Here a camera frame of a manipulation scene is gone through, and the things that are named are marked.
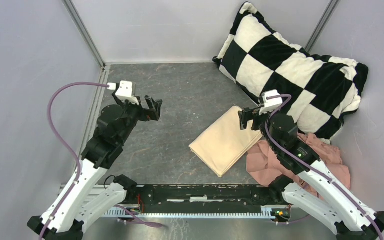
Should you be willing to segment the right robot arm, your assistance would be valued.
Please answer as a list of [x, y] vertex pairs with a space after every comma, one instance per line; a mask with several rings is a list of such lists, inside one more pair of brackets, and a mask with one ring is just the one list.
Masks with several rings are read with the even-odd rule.
[[282, 113], [260, 113], [245, 108], [238, 112], [240, 128], [260, 131], [281, 165], [314, 188], [316, 197], [285, 175], [277, 177], [269, 189], [275, 204], [297, 206], [326, 226], [338, 240], [382, 240], [384, 211], [374, 211], [348, 190], [320, 156], [299, 139], [293, 118]]

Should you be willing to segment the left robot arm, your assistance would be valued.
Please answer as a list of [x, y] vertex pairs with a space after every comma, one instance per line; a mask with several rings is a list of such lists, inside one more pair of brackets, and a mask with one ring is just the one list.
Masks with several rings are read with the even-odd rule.
[[97, 119], [93, 137], [86, 144], [76, 169], [51, 207], [41, 216], [33, 216], [27, 226], [41, 240], [81, 240], [86, 231], [117, 204], [133, 203], [137, 198], [134, 182], [124, 175], [115, 178], [102, 193], [85, 203], [96, 183], [107, 173], [124, 151], [123, 147], [138, 122], [158, 121], [162, 100], [144, 98], [148, 105], [114, 98]]

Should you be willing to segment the beige cloth wrap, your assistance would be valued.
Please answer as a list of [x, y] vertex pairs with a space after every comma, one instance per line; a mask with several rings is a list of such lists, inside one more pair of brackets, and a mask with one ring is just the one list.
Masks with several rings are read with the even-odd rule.
[[231, 107], [189, 145], [219, 178], [262, 138], [259, 131], [240, 129], [241, 110]]

